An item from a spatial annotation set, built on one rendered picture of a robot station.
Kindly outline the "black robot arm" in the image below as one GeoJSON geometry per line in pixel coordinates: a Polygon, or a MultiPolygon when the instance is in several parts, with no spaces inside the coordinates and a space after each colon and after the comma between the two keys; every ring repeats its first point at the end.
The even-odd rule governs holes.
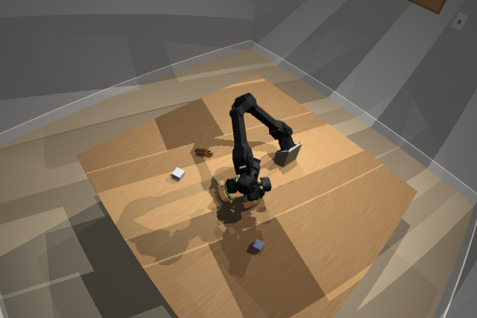
{"type": "Polygon", "coordinates": [[[259,187],[256,180],[259,177],[261,160],[253,158],[251,147],[247,143],[247,136],[244,124],[244,114],[250,113],[269,128],[269,134],[275,140],[279,140],[281,150],[289,150],[297,144],[294,143],[291,134],[292,129],[283,121],[274,119],[261,108],[256,98],[250,93],[238,96],[231,106],[230,117],[232,119],[233,136],[235,146],[233,148],[233,164],[236,175],[240,175],[236,184],[237,190],[241,194],[247,195],[249,202],[262,198],[265,190],[259,187]],[[245,166],[246,168],[240,168],[245,166]]]}

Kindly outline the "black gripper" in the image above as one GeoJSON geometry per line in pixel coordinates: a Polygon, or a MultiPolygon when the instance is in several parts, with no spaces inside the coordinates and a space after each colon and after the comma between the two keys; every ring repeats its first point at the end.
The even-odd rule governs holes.
{"type": "MultiPolygon", "coordinates": [[[[265,191],[270,191],[271,190],[271,179],[269,177],[265,178],[260,178],[261,182],[258,182],[258,179],[256,182],[258,182],[259,187],[263,187],[265,191]]],[[[228,194],[234,194],[237,192],[237,185],[236,184],[236,179],[228,179],[226,181],[227,184],[227,193],[228,194]]]]}

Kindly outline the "light blue block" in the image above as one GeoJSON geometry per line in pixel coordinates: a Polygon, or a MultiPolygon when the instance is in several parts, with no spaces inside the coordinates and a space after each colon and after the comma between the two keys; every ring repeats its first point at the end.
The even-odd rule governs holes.
{"type": "Polygon", "coordinates": [[[254,242],[254,244],[253,244],[253,246],[252,246],[252,248],[253,248],[253,249],[257,249],[258,251],[260,251],[260,249],[262,248],[262,245],[263,245],[263,242],[260,241],[260,240],[258,240],[258,239],[256,239],[255,242],[254,242]]]}

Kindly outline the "white cube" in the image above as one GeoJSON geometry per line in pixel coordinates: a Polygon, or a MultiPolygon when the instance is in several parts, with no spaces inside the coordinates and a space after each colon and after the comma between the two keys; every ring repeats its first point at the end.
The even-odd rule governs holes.
{"type": "Polygon", "coordinates": [[[180,168],[176,168],[171,175],[173,178],[178,179],[180,181],[185,175],[185,171],[180,168]]]}

